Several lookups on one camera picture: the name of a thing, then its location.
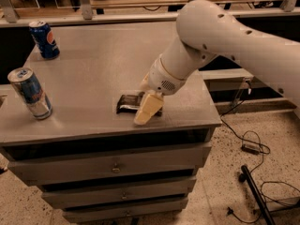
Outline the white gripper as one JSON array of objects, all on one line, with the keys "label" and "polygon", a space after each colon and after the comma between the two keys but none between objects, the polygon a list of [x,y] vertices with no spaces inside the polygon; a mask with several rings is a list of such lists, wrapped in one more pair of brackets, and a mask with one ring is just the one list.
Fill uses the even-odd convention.
[{"label": "white gripper", "polygon": [[164,105],[160,93],[164,96],[175,94],[186,83],[187,77],[183,67],[177,64],[165,65],[160,55],[140,83],[142,91],[147,91],[150,87],[156,92],[146,92],[143,95],[134,123],[145,125]]}]

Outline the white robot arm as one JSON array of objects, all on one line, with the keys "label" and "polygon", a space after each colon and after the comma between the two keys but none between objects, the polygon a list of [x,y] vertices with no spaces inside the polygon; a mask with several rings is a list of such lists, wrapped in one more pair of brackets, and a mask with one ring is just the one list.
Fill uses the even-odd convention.
[{"label": "white robot arm", "polygon": [[187,3],[176,19],[177,37],[142,80],[134,123],[146,124],[190,74],[224,56],[300,107],[300,43],[249,28],[206,0]]}]

